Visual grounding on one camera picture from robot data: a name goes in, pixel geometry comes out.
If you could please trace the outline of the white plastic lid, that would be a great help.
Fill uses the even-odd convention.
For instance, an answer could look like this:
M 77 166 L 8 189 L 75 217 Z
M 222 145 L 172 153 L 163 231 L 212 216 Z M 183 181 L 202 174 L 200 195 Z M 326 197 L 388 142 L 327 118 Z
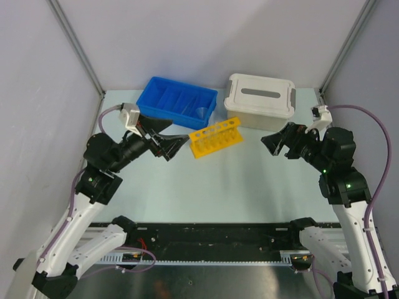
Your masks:
M 232 74 L 224 106 L 239 112 L 288 120 L 296 105 L 296 87 L 290 80 L 246 74 Z

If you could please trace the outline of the clear glass funnel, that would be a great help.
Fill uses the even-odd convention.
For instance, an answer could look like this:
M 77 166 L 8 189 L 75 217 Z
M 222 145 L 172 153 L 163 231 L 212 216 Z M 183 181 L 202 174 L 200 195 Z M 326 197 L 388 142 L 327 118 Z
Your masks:
M 208 113 L 208 109 L 206 107 L 198 107 L 196 109 L 196 116 L 200 119 L 200 120 L 205 120 L 207 117 L 207 113 Z

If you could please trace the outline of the clear glass test tube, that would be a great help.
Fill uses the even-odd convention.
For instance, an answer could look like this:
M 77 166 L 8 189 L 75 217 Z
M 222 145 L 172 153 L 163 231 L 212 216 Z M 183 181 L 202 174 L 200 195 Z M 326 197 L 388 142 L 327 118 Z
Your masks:
M 209 128 L 209 143 L 213 148 L 218 146 L 219 123 L 216 122 Z

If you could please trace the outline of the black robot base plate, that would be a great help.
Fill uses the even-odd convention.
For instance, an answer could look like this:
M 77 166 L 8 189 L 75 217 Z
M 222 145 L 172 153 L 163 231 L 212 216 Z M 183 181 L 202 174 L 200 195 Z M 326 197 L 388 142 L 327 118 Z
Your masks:
M 137 222 L 128 234 L 127 245 L 151 253 L 233 252 L 256 249 L 303 250 L 299 232 L 289 222 L 266 224 L 187 224 Z

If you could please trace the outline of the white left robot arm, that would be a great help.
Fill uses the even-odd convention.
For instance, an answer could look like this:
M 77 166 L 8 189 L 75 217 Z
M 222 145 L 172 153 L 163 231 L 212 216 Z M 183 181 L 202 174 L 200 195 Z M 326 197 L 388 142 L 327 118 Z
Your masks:
M 93 219 L 115 195 L 122 183 L 118 173 L 150 151 L 167 161 L 188 141 L 188 135 L 164 135 L 170 120 L 139 115 L 135 126 L 115 142 L 104 131 L 92 135 L 84 153 L 87 165 L 75 176 L 70 203 L 44 244 L 13 266 L 14 279 L 6 298 L 67 298 L 84 273 L 104 255 L 137 244 L 134 222 L 119 216 L 97 237 L 77 244 Z

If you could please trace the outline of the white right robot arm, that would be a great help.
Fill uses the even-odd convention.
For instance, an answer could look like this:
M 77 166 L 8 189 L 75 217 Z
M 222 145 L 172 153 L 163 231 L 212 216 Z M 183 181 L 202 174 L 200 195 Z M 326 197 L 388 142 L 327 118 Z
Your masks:
M 281 131 L 261 139 L 270 154 L 288 148 L 287 159 L 299 159 L 320 172 L 319 188 L 336 214 L 349 252 L 350 263 L 322 239 L 313 238 L 317 226 L 311 218 L 294 221 L 288 233 L 295 250 L 307 247 L 336 276 L 336 298 L 398 298 L 398 284 L 383 254 L 372 217 L 374 198 L 365 177 L 353 166 L 356 150 L 353 133 L 331 127 L 321 136 L 318 129 L 288 123 Z

